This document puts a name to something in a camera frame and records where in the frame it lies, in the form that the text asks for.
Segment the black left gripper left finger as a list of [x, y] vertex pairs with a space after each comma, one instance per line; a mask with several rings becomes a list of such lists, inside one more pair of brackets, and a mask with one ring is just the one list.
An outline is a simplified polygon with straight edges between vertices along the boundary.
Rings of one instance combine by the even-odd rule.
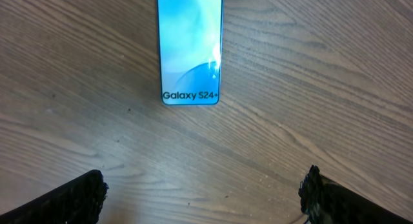
[[101, 171], [91, 170], [2, 214], [1, 224], [96, 224], [107, 190]]

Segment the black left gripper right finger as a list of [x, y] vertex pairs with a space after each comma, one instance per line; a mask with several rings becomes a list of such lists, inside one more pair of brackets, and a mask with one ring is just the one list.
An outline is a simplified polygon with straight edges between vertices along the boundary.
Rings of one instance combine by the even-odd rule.
[[298, 190], [301, 212], [311, 224], [412, 224], [320, 173], [312, 165]]

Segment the blue Galaxy smartphone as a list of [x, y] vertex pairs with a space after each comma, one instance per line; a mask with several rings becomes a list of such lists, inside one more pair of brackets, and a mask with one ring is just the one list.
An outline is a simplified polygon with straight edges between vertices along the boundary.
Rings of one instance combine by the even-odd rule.
[[219, 102], [223, 12], [224, 0], [157, 0], [164, 104]]

